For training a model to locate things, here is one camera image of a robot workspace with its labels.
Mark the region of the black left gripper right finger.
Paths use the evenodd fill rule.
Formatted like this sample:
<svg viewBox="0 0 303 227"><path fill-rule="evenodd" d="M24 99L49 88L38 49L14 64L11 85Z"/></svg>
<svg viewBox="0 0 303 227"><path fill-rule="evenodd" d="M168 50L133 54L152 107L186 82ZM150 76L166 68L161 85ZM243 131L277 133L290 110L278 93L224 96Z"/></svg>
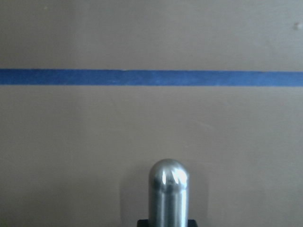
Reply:
<svg viewBox="0 0 303 227"><path fill-rule="evenodd" d="M189 219L188 222L187 222L187 226L188 227L198 227L198 224L197 224L196 220Z"/></svg>

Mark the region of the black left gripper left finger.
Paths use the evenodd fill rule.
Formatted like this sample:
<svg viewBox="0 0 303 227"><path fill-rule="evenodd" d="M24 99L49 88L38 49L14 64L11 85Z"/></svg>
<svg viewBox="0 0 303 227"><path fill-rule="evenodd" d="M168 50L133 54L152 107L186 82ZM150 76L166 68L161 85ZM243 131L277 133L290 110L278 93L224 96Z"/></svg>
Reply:
<svg viewBox="0 0 303 227"><path fill-rule="evenodd" d="M137 227L149 227L149 222L147 219L140 219L137 221Z"/></svg>

